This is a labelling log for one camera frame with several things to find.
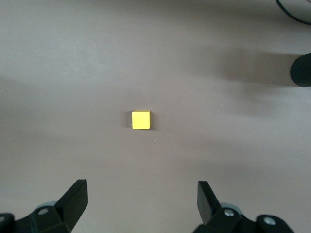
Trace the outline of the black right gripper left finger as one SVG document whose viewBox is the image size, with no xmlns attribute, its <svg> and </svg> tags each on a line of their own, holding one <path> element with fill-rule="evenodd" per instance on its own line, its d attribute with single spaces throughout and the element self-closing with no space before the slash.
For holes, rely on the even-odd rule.
<svg viewBox="0 0 311 233">
<path fill-rule="evenodd" d="M 88 205 L 87 180 L 77 180 L 55 203 L 42 204 L 29 215 L 15 219 L 1 213 L 2 233 L 70 233 Z"/>
</svg>

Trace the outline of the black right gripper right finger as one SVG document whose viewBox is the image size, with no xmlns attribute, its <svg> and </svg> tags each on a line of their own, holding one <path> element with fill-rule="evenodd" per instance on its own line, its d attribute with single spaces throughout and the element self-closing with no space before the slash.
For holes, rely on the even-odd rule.
<svg viewBox="0 0 311 233">
<path fill-rule="evenodd" d="M 202 219 L 195 233 L 292 233 L 291 227 L 281 218 L 259 215 L 248 219 L 232 204 L 220 203 L 207 181 L 199 181 L 197 207 Z"/>
</svg>

